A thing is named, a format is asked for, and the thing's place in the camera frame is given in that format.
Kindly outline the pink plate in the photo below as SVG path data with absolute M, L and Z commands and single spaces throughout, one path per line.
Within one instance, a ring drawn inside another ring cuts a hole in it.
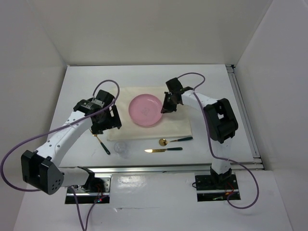
M 162 102 L 154 95 L 140 94 L 133 98 L 128 106 L 131 120 L 142 127 L 151 127 L 159 122 Z

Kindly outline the gold fork green handle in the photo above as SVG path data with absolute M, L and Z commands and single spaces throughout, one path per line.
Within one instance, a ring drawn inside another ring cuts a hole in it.
M 99 144 L 100 144 L 101 147 L 104 149 L 104 151 L 106 152 L 106 154 L 107 154 L 107 155 L 110 155 L 111 152 L 110 152 L 109 149 L 104 145 L 104 143 L 100 140 L 100 138 L 98 137 L 98 135 L 97 135 L 97 134 L 94 134 L 94 133 L 92 132 L 91 129 L 90 129 L 90 132 L 91 132 L 91 134 L 93 135 L 93 137 L 95 137 L 95 138 L 98 140 Z

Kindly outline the clear plastic cup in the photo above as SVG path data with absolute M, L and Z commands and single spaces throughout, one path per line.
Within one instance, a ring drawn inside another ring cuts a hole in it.
M 114 144 L 114 151 L 118 155 L 119 158 L 128 159 L 129 151 L 128 145 L 126 142 L 119 141 Z

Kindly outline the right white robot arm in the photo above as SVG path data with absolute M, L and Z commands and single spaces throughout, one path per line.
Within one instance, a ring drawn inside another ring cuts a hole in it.
M 166 82 L 161 113 L 172 113 L 177 105 L 186 105 L 200 111 L 204 117 L 209 149 L 214 160 L 210 167 L 210 183 L 222 188 L 231 177 L 231 143 L 238 122 L 228 99 L 207 97 L 192 87 L 183 87 L 178 78 Z

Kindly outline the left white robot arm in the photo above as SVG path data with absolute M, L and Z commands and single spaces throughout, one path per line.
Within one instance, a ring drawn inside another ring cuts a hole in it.
M 35 151 L 22 154 L 24 182 L 48 195 L 56 193 L 61 187 L 75 185 L 84 192 L 90 192 L 95 184 L 102 183 L 86 167 L 60 168 L 59 165 L 85 131 L 91 130 L 97 135 L 108 129 L 121 128 L 115 100 L 112 94 L 100 90 L 96 97 L 79 101 L 64 124 L 64 129 L 55 132 Z

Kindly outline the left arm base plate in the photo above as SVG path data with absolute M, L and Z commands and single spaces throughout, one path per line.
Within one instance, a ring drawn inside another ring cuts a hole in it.
M 67 189 L 65 196 L 66 205 L 75 205 L 74 193 L 79 204 L 108 204 L 110 202 L 111 175 L 95 176 L 89 186 L 74 185 Z

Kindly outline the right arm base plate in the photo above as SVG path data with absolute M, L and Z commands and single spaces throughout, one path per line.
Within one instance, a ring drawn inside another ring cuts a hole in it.
M 196 175 L 192 187 L 196 189 L 198 202 L 240 200 L 239 186 L 235 174 L 221 185 L 215 185 L 210 175 Z

